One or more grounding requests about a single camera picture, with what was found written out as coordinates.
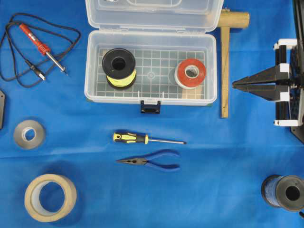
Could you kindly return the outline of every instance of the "blue tablecloth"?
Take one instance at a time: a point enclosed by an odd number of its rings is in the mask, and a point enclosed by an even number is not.
[[[251,14],[249,28],[231,33],[231,81],[272,67],[273,44],[280,38],[295,38],[291,1],[226,0],[224,6]],[[0,80],[0,89],[7,96],[0,131],[1,227],[303,225],[296,213],[269,207],[260,194],[261,183],[268,175],[304,174],[304,147],[289,129],[273,126],[274,103],[231,89],[230,118],[220,119],[220,99],[212,107],[163,106],[160,115],[140,114],[138,105],[88,102],[84,96],[86,47],[94,28],[88,24],[85,1],[0,0],[1,33],[16,12],[75,27],[82,37],[62,61],[70,77],[56,69],[48,82],[32,89],[24,89],[16,81]],[[42,58],[17,28],[11,34],[29,59]],[[217,38],[220,79],[220,32],[217,29],[212,34]],[[44,38],[54,53],[68,46],[66,41],[48,35]],[[20,62],[18,67],[21,70],[25,65]],[[12,76],[7,42],[0,51],[0,68],[4,76]],[[35,76],[29,75],[25,81],[33,79]],[[24,151],[15,144],[13,132],[18,123],[29,118],[42,123],[47,137],[38,149]],[[188,145],[115,144],[111,136],[117,129],[181,139]],[[164,158],[162,162],[179,163],[179,172],[162,173],[115,163],[123,157],[167,148],[177,150],[181,157]],[[69,177],[78,192],[74,210],[63,220],[49,224],[32,219],[23,205],[26,187],[45,173]],[[56,194],[44,204],[54,209],[63,196],[58,188],[52,190]]]

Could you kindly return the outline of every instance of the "plastic storage box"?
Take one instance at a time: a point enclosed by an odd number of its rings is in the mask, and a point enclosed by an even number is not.
[[[94,102],[205,106],[217,98],[216,40],[206,32],[219,21],[224,0],[86,0],[91,26],[85,74],[85,95]],[[132,87],[110,87],[102,68],[103,55],[125,48],[136,59]],[[207,69],[194,90],[174,80],[177,65],[197,58]]]

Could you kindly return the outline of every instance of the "plug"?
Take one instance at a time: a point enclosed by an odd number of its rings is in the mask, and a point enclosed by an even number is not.
[[[27,65],[30,67],[30,69],[35,73],[35,75],[37,75],[38,77],[40,77],[43,81],[46,80],[46,78],[44,77],[44,74],[34,65],[32,64],[29,60],[25,60],[25,62],[27,63]]]

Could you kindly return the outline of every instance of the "beige tape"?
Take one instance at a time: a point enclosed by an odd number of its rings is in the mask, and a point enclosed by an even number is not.
[[[62,207],[57,212],[45,210],[40,203],[41,189],[50,182],[58,184],[65,195]],[[64,176],[55,174],[46,174],[34,179],[28,186],[25,196],[24,205],[30,216],[39,222],[57,221],[73,209],[77,199],[77,192],[72,181]]]

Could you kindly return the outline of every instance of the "wooden mallet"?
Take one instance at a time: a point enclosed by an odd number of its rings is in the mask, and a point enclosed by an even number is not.
[[[229,43],[230,28],[247,28],[250,14],[247,12],[230,12],[223,9],[219,18],[218,27],[221,35],[222,51],[222,77],[221,77],[221,117],[229,117]]]

